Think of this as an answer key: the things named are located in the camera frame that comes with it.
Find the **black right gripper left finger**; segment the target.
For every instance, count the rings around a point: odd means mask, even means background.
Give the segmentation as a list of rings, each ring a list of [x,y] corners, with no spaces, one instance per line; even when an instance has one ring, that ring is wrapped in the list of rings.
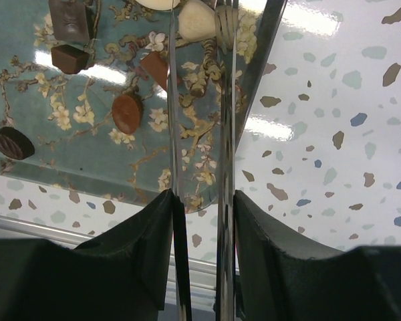
[[[120,224],[134,237],[154,225],[171,228],[168,253],[188,259],[184,206],[171,190]],[[101,288],[87,268],[57,262],[40,244],[33,238],[0,239],[0,320],[156,320],[164,309],[165,301],[139,285]],[[190,296],[178,297],[178,319],[190,320]]]

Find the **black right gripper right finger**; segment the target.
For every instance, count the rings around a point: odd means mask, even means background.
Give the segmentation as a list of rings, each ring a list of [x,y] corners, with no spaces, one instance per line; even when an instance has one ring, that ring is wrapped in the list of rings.
[[[401,245],[340,251],[234,196],[247,320],[401,320]]]

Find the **milk round chocolate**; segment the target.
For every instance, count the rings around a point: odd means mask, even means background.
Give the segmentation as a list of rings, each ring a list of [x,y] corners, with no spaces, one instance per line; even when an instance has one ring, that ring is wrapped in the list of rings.
[[[117,96],[112,104],[112,118],[120,132],[133,134],[140,126],[143,104],[135,94]]]

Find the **milk rectangular chocolate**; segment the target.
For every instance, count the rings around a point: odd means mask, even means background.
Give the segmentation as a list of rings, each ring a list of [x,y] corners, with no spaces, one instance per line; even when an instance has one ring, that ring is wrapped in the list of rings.
[[[168,83],[168,64],[157,51],[152,51],[140,60],[142,68],[165,91]]]

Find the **white dome chocolate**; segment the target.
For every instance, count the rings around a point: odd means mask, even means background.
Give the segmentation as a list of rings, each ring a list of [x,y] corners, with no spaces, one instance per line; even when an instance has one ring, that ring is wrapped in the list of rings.
[[[189,42],[214,37],[216,35],[214,10],[202,1],[187,1],[178,15],[178,32]]]

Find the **metal serving tongs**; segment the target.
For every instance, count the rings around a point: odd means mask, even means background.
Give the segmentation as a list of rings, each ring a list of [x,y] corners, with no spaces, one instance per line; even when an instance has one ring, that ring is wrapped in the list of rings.
[[[217,320],[234,320],[236,316],[236,271],[233,197],[235,194],[235,71],[239,3],[238,1],[216,1],[214,10],[216,41],[219,58],[224,67],[221,72],[221,153],[218,182],[215,318]],[[171,15],[167,73],[168,127],[172,155],[171,188],[176,196],[180,196],[182,193],[182,164],[178,123],[175,25],[175,16]]]

